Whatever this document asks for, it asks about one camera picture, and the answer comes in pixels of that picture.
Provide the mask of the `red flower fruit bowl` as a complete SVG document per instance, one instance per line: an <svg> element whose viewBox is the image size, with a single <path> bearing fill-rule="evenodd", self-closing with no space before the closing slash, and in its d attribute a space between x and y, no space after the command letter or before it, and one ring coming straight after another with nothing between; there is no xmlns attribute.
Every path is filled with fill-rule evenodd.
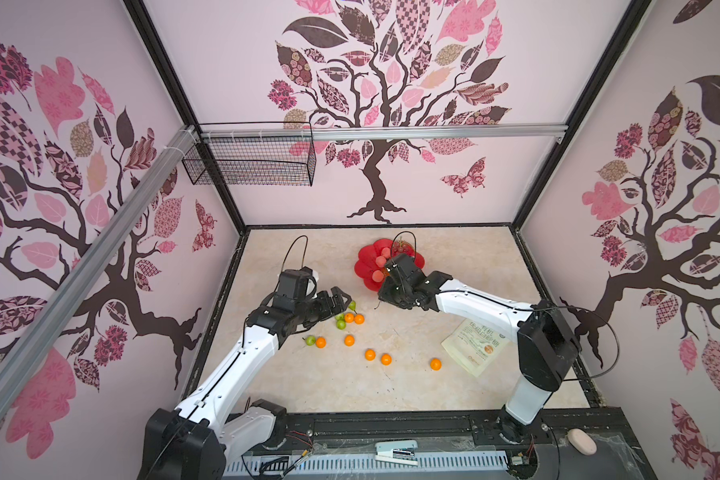
<svg viewBox="0 0 720 480"><path fill-rule="evenodd" d="M372 247L375 247L380 253L379 256L382 256L381 255L382 249L385 247L389 247L391 249L392 243L394 241L395 240L392 240L392 239L382 238L382 239L376 240L372 244L362 247L358 252L358 255L357 255L358 259L354 266L355 274L363 280L365 287L367 289L371 290L372 292L378 292L381 289L385 278L388 276L388 273L387 273L385 266L383 268L380 268L377 266L377 264L376 264L377 257L374 258L372 256L372 254L369 252L369 250ZM416 250L415 250L415 256L412 258L414 259L415 265L418 266L419 268L423 268L425 266L424 257L420 253L418 253ZM377 283L372 280L372 274L377 270L382 271L384 274L384 280L381 283Z"/></svg>

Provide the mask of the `purple fake grape bunch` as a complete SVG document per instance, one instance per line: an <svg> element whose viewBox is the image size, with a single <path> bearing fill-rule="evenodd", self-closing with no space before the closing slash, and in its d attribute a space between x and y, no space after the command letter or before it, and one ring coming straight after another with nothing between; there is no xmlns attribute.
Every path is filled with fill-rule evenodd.
<svg viewBox="0 0 720 480"><path fill-rule="evenodd" d="M414 246L408 241L397 239L392 243L391 255L396 257L400 254L405 254L411 257L415 256Z"/></svg>

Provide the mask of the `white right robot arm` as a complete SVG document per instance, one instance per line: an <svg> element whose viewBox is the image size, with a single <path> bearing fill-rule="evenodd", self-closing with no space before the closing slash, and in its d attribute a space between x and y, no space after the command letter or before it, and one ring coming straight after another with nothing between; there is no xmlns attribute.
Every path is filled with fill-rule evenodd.
<svg viewBox="0 0 720 480"><path fill-rule="evenodd" d="M514 342L521 377L499 411L495 430L507 443L530 440L530 426L564 383L581 346L559 307L503 299L472 288L451 275L424 273L413 258L386 261L378 298L396 307L453 314L484 325Z"/></svg>

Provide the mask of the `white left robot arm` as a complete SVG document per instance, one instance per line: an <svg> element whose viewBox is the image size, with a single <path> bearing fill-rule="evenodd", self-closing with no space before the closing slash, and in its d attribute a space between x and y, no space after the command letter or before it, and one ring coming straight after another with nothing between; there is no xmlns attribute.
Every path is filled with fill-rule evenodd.
<svg viewBox="0 0 720 480"><path fill-rule="evenodd" d="M145 427L141 479L220 479L227 464L280 438L282 407L257 401L232 410L268 360L296 334L345 312L352 302L338 287L319 290L302 267L279 274L275 289L244 320L240 339L193 393L173 410L156 410Z"/></svg>

